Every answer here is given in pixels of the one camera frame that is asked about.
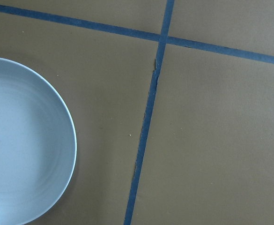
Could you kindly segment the blue plate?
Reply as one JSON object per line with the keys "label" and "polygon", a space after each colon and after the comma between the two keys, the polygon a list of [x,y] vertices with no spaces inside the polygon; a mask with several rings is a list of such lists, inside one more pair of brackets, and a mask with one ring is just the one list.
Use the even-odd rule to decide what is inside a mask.
{"label": "blue plate", "polygon": [[64,194],[77,140],[70,112],[32,69],[0,58],[0,225],[23,225]]}

